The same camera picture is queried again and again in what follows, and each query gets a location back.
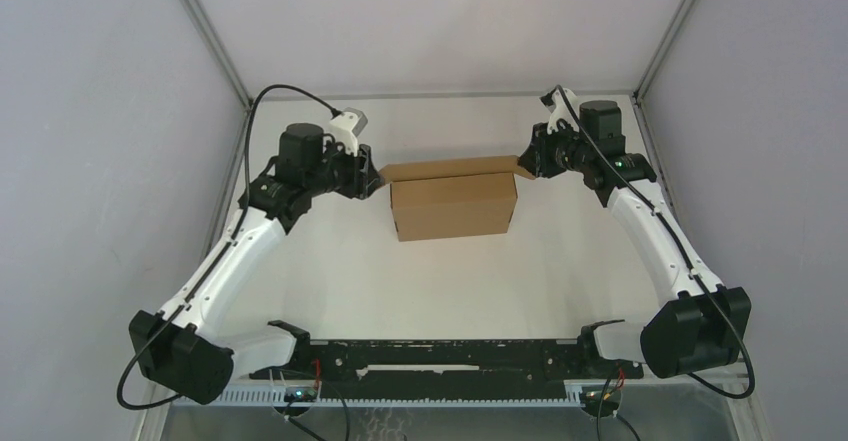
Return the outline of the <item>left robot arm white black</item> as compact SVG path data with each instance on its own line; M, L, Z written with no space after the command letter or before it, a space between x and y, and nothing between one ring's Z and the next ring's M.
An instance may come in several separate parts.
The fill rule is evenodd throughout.
M365 200L384 181L371 149L359 140L367 121L344 112L328 128L286 127L278 153L246 187L222 238L183 287L156 312L139 311L129 324L131 366L198 404L216 400L234 379L277 367L298 378L311 368L304 331L270 321L224 336L225 315L262 260L279 246L314 198L337 193Z

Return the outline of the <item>brown cardboard box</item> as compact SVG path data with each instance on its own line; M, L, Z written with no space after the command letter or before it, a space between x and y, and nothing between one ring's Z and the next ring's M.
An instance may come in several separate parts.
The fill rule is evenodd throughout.
M516 155L389 164L380 175L401 242L505 234L516 179L536 178Z

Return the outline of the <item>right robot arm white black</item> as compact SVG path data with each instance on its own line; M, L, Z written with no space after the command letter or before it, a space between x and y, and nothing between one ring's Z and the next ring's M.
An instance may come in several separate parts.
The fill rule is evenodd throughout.
M648 321L583 327L577 352L582 371L602 377L617 361L629 361L670 378L746 360L750 297L741 287L726 287L706 266L670 212L648 159L627 152L619 105L573 105L559 89L541 101L549 118L533 126L519 166L536 178L581 174L635 247L659 303Z

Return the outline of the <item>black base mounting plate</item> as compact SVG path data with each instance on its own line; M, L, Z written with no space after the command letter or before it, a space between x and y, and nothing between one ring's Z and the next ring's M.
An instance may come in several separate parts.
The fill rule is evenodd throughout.
M327 382L332 394L457 396L554 395L578 381L644 378L642 367L593 358L573 339L321 340L296 349L282 367L252 380Z

